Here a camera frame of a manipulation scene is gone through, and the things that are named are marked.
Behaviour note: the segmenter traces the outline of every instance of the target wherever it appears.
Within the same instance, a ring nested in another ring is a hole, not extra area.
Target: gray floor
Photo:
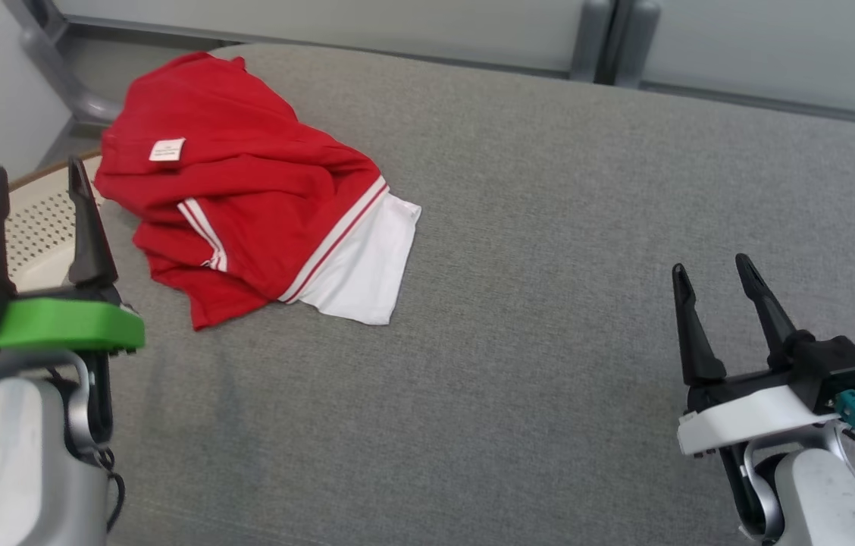
[[[74,27],[61,42],[61,51],[86,86],[102,97],[123,101],[127,87],[137,77],[185,53],[227,45],[219,40]],[[68,127],[44,155],[40,166],[53,165],[71,153],[98,148],[101,131],[101,127]]]

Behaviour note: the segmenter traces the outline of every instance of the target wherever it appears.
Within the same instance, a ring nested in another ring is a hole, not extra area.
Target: red garment
[[[149,159],[180,138],[178,160]],[[388,191],[369,158],[300,124],[242,58],[204,52],[132,84],[95,185],[143,220],[133,242],[153,279],[188,293],[195,329],[295,301]]]

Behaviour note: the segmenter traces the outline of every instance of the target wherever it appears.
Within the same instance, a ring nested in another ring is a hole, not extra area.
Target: white tag
[[[182,155],[182,145],[185,139],[175,138],[171,140],[160,140],[151,148],[150,162],[177,162]]]

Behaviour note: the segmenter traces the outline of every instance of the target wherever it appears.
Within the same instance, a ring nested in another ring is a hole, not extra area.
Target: gray fabric surface
[[[393,324],[271,305],[194,333],[105,211],[148,346],[112,366],[115,539],[742,544],[680,455],[670,268],[732,372],[766,347],[746,252],[855,341],[855,124],[358,52],[221,49],[424,207]],[[855,449],[847,446],[855,464]]]

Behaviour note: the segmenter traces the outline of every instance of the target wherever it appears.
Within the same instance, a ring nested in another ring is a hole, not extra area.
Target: white fabric
[[[388,325],[421,207],[387,193],[340,241],[299,300],[324,315]]]

